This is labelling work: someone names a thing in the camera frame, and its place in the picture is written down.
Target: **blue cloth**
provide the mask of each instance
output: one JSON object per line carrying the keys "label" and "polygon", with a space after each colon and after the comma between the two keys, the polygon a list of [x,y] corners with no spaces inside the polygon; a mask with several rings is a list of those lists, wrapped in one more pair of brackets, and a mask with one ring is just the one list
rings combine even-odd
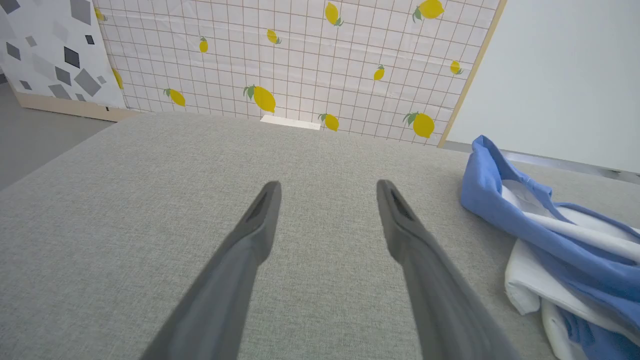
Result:
{"label": "blue cloth", "polygon": [[[638,242],[640,234],[627,225],[578,205],[554,204],[551,201],[551,188],[538,184],[516,169],[486,137],[479,136],[472,148],[473,153],[462,182],[462,205],[494,226],[526,241],[545,269],[567,288],[612,311],[616,319],[623,321],[629,329],[640,331],[640,267],[629,259],[557,234],[529,220],[518,208],[502,198],[502,181],[522,183],[559,220],[571,222],[556,208],[565,206],[608,221],[635,236]],[[565,317],[565,321],[573,324],[574,336],[570,338],[579,341],[587,355],[599,354],[597,357],[590,356],[590,359],[635,359],[630,352],[620,354],[620,349],[612,348],[619,344],[618,339],[623,336],[600,327],[596,329],[594,324],[575,315],[570,319]],[[640,354],[639,347],[627,342],[629,346],[619,345],[626,351]],[[593,350],[594,343],[598,345],[597,352],[586,351]]]}

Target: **white backdrop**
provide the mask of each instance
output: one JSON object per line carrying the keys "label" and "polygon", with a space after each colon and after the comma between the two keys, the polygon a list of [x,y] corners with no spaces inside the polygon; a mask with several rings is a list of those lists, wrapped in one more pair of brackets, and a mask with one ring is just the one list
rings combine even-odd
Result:
{"label": "white backdrop", "polygon": [[640,173],[640,1],[509,0],[448,141]]}

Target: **yellow lemon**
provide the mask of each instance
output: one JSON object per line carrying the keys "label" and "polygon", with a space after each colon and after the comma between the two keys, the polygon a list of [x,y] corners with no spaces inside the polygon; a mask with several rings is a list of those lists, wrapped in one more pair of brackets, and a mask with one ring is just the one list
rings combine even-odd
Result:
{"label": "yellow lemon", "polygon": [[457,62],[456,60],[454,60],[454,61],[451,63],[451,72],[452,72],[454,75],[460,75],[460,74],[462,74],[462,69],[460,68],[460,63],[459,63],[459,62]]}
{"label": "yellow lemon", "polygon": [[209,43],[205,37],[200,37],[200,52],[206,53],[209,50]]}
{"label": "yellow lemon", "polygon": [[403,120],[406,120],[409,125],[413,123],[413,131],[415,131],[416,135],[423,138],[429,138],[435,128],[433,119],[423,113],[415,112],[406,114]]}
{"label": "yellow lemon", "polygon": [[325,114],[320,114],[318,118],[324,121],[324,124],[327,126],[328,129],[333,131],[338,131],[338,126],[340,126],[340,123],[338,122],[338,119],[335,118],[335,116],[325,113]]}
{"label": "yellow lemon", "polygon": [[373,73],[373,80],[380,80],[385,75],[385,67],[380,65],[376,72]]}
{"label": "yellow lemon", "polygon": [[340,15],[338,14],[338,8],[335,7],[334,4],[328,3],[326,8],[324,9],[324,15],[326,19],[331,22],[334,26],[340,26],[344,23],[342,19],[340,19]]}
{"label": "yellow lemon", "polygon": [[113,67],[111,68],[111,70],[113,70],[113,75],[116,77],[116,81],[118,82],[118,87],[124,90],[124,86],[122,85],[122,76],[120,76],[120,73]]}
{"label": "yellow lemon", "polygon": [[267,38],[269,39],[270,42],[274,44],[279,44],[282,42],[282,40],[280,40],[278,35],[276,35],[276,32],[271,29],[267,30]]}
{"label": "yellow lemon", "polygon": [[102,14],[102,12],[100,12],[100,9],[98,9],[98,8],[94,8],[94,9],[95,9],[95,17],[97,17],[97,18],[98,18],[98,20],[100,20],[100,21],[107,21],[107,17],[106,17],[106,16],[104,16],[104,15]]}
{"label": "yellow lemon", "polygon": [[184,106],[184,96],[180,94],[180,92],[175,91],[174,89],[165,89],[164,94],[168,97],[171,97],[171,100],[176,103],[176,105]]}
{"label": "yellow lemon", "polygon": [[440,2],[440,0],[427,0],[419,6],[416,6],[412,18],[413,22],[415,22],[416,18],[422,20],[422,17],[425,17],[427,19],[435,19],[442,13],[444,13],[444,9],[442,8],[442,3]]}
{"label": "yellow lemon", "polygon": [[273,98],[273,95],[271,95],[269,90],[260,86],[252,85],[244,88],[243,96],[245,93],[249,97],[249,100],[253,98],[253,101],[260,107],[260,109],[270,113],[276,111],[276,99]]}

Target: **gray upholstered table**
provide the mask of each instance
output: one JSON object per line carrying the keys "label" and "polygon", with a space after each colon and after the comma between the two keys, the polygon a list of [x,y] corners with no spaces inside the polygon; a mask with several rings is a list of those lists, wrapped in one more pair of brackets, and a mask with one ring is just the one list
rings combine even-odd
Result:
{"label": "gray upholstered table", "polygon": [[[0,192],[0,358],[136,359],[269,180],[275,245],[241,359],[416,359],[402,271],[375,184],[395,182],[524,359],[552,359],[539,315],[504,295],[513,246],[459,204],[468,154],[239,119],[148,114]],[[518,167],[640,227],[640,186]]]}

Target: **grid pattern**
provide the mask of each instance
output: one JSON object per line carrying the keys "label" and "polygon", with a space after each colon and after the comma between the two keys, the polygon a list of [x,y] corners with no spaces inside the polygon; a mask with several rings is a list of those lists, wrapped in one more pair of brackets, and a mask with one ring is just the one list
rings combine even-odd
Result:
{"label": "grid pattern", "polygon": [[[107,15],[100,26],[131,109],[260,119],[266,112],[243,96],[245,86],[259,85],[273,94],[276,116],[321,122],[318,115],[329,113],[338,131],[436,145],[499,1],[441,0],[443,14],[415,22],[423,0],[330,1],[341,26],[325,19],[324,0],[94,3]],[[385,75],[374,81],[379,65]],[[178,90],[185,106],[165,88]],[[416,111],[435,122],[428,139],[403,120]]]}

